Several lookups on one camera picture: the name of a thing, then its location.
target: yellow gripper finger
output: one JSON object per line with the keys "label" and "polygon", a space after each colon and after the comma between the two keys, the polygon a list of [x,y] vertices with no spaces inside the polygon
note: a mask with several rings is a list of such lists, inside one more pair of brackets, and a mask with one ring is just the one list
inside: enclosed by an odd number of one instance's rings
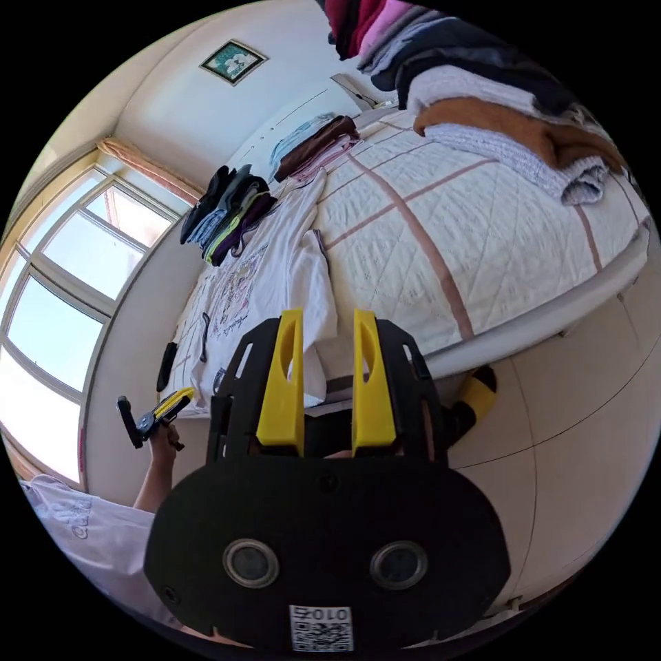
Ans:
{"label": "yellow gripper finger", "polygon": [[[354,311],[353,316],[353,414],[352,451],[392,445],[397,433],[390,404],[390,391],[379,331],[372,312]],[[368,376],[364,377],[367,363]]]}
{"label": "yellow gripper finger", "polygon": [[[291,365],[291,378],[288,378]],[[304,451],[303,310],[285,310],[275,340],[257,438],[267,448]]]}

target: picture frame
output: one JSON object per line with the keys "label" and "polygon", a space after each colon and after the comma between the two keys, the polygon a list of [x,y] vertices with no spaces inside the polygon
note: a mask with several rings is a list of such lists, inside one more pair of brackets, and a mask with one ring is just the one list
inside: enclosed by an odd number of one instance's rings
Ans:
{"label": "picture frame", "polygon": [[208,57],[200,68],[234,87],[269,58],[236,39],[230,39]]}

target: white t-shirt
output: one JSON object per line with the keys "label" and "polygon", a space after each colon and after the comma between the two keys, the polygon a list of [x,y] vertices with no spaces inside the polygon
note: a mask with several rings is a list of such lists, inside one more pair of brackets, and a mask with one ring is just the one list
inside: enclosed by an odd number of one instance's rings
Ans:
{"label": "white t-shirt", "polygon": [[104,594],[179,629],[143,571],[154,515],[73,490],[48,475],[20,482],[61,551]]}
{"label": "white t-shirt", "polygon": [[326,376],[315,342],[337,336],[337,311],[320,238],[311,225],[317,200],[326,185],[326,172],[285,193],[273,213],[262,221],[238,258],[230,253],[213,268],[202,308],[211,321],[207,331],[207,362],[199,332],[190,355],[191,386],[198,398],[191,408],[207,411],[218,371],[227,369],[243,335],[283,310],[303,308],[305,406],[326,398]]}

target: brown towel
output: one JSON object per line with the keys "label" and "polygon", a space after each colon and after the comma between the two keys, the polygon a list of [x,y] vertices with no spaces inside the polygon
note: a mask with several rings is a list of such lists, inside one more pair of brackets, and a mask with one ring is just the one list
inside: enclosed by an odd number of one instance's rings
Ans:
{"label": "brown towel", "polygon": [[313,136],[294,147],[280,161],[280,167],[278,167],[273,178],[278,182],[287,179],[307,160],[330,147],[340,136],[344,135],[350,135],[356,140],[360,139],[353,119],[346,115],[340,115],[320,128]]}
{"label": "brown towel", "polygon": [[413,128],[424,136],[435,124],[461,124],[503,133],[533,151],[549,167],[562,170],[585,156],[601,156],[616,172],[626,163],[613,143],[578,126],[549,124],[518,110],[479,98],[449,98],[437,101],[416,117]]}

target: window pane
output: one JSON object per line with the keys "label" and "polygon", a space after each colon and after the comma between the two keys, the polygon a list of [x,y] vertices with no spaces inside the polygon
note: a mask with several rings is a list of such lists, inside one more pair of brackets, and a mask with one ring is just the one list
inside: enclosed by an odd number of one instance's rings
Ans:
{"label": "window pane", "polygon": [[7,335],[42,370],[82,392],[101,326],[31,277]]}
{"label": "window pane", "polygon": [[114,299],[143,254],[80,213],[49,241],[44,255],[71,275]]}
{"label": "window pane", "polygon": [[0,275],[0,319],[7,309],[7,303],[9,302],[9,297],[12,295],[12,289],[18,280],[23,267],[25,266],[25,260],[17,252],[14,252],[9,258],[7,267]]}
{"label": "window pane", "polygon": [[0,347],[0,421],[30,454],[76,482],[80,406],[28,374]]}
{"label": "window pane", "polygon": [[37,218],[30,229],[28,229],[23,239],[21,239],[21,244],[25,249],[33,252],[39,245],[39,242],[46,236],[48,230],[55,225],[56,221],[67,209],[71,208],[73,204],[76,204],[78,200],[89,193],[95,186],[98,186],[103,179],[103,175],[97,172],[97,170],[92,170],[79,179],[53,209],[47,212],[42,218]]}
{"label": "window pane", "polygon": [[141,244],[151,247],[170,223],[115,186],[105,190],[87,208]]}

